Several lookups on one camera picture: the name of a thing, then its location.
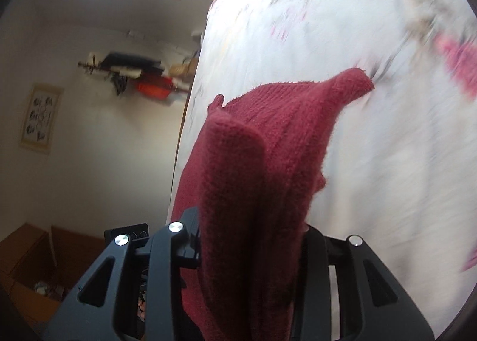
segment white bed sheet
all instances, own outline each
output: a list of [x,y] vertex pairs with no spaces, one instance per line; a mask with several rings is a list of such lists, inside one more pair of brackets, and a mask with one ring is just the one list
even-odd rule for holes
[[359,66],[376,88],[340,116],[308,222],[360,234],[439,335],[477,281],[476,34],[466,0],[217,0],[172,200],[215,95]]

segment calligraphy poster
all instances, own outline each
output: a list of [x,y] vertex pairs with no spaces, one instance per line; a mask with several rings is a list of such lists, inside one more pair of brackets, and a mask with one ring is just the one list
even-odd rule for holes
[[53,124],[60,105],[63,88],[35,84],[23,122],[20,145],[49,153]]

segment ribbed knit fabric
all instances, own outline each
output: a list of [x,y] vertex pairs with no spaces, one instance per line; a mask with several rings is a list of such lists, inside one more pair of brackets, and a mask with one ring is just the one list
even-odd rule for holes
[[322,189],[340,111],[373,89],[360,69],[260,86],[209,106],[172,219],[199,207],[201,266],[183,270],[185,311],[206,341],[285,341],[303,223]]

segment metal bolt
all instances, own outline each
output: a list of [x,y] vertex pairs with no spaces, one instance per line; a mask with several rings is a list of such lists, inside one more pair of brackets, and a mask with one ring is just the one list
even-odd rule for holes
[[119,246],[123,246],[124,244],[127,244],[128,241],[129,241],[128,235],[119,235],[119,236],[116,236],[116,239],[114,239],[114,242]]
[[184,224],[182,224],[180,221],[169,224],[169,231],[174,233],[182,231],[182,228],[184,228]]
[[350,236],[350,243],[353,244],[355,247],[358,247],[363,244],[363,239],[358,235]]

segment bed sheet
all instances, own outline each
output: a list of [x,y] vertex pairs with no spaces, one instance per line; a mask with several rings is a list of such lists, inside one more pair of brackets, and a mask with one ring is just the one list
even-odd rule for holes
[[375,90],[340,116],[308,222],[361,235],[439,335],[477,281],[476,34],[466,0],[216,0],[172,200],[215,95],[364,69]]

